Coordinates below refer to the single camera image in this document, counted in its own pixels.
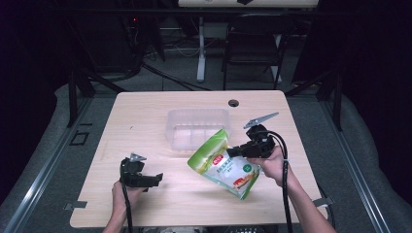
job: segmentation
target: black mesh chair back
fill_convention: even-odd
[[[293,20],[287,16],[244,14],[234,18],[226,30],[223,56],[223,89],[226,86],[227,64],[277,66],[273,89],[276,89],[285,54],[286,41],[294,30]],[[277,45],[276,35],[281,36]]]

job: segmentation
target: dark background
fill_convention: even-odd
[[[96,50],[102,54],[116,51],[122,59],[117,63],[104,55],[90,59],[65,21],[45,15],[42,9],[47,3],[2,1],[0,6],[2,202],[49,124],[56,104],[53,93],[67,83],[71,72],[69,58],[75,57],[91,70],[96,62],[122,67],[132,61],[123,38],[115,36],[106,38],[110,46],[103,43]],[[351,23],[315,20],[294,80],[310,80],[329,69],[345,48],[347,36],[356,38],[357,46],[343,74],[344,94],[357,106],[373,136],[381,169],[394,190],[412,204],[412,4],[323,0],[319,8],[360,11],[356,24],[360,30],[353,33],[356,27]],[[102,23],[107,30],[119,30],[116,22],[108,21]]]

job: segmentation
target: white table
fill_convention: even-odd
[[[232,108],[228,101],[239,106]],[[143,174],[163,173],[158,187],[143,193],[132,213],[136,226],[238,225],[285,223],[282,188],[263,174],[245,200],[200,176],[187,165],[194,150],[171,150],[166,140],[167,114],[182,108],[225,108],[229,111],[229,144],[250,139],[243,126],[252,118],[279,114],[263,125],[285,140],[293,172],[312,199],[321,198],[289,105],[281,91],[174,91],[119,94],[90,165],[75,209],[73,227],[104,227],[112,210],[112,186],[119,179],[120,162],[136,152],[146,156]],[[320,208],[326,216],[326,209]],[[297,217],[291,204],[292,221]]]

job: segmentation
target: transparent plastic bin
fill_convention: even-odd
[[[167,115],[166,138],[172,150],[197,150],[220,129],[230,135],[226,109],[178,109]]]

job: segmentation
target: food package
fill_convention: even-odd
[[[258,179],[259,168],[242,156],[229,157],[227,147],[227,134],[221,129],[196,151],[188,166],[244,200]]]

